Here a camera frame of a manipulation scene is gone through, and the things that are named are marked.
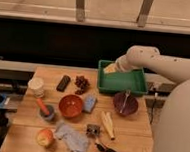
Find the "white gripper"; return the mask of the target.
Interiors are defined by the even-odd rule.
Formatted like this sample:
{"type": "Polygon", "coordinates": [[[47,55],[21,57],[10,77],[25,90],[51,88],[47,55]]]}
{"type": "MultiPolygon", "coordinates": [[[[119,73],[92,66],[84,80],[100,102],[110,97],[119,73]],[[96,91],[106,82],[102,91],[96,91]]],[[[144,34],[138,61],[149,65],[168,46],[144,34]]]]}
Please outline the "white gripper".
{"type": "Polygon", "coordinates": [[[121,57],[116,59],[115,63],[109,64],[108,66],[104,67],[103,71],[106,74],[110,74],[114,73],[116,70],[118,72],[131,72],[135,69],[136,67],[129,63],[126,56],[122,55],[121,57]]]}

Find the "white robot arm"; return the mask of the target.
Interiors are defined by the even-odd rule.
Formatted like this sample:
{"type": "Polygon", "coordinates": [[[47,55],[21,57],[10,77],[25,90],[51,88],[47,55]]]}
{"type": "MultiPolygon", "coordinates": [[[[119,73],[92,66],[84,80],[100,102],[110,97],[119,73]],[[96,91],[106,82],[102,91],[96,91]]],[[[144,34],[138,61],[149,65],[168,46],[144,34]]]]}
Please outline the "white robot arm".
{"type": "Polygon", "coordinates": [[[152,152],[190,152],[190,59],[161,55],[154,46],[135,45],[104,71],[137,68],[148,68],[177,84],[164,102],[152,152]]]}

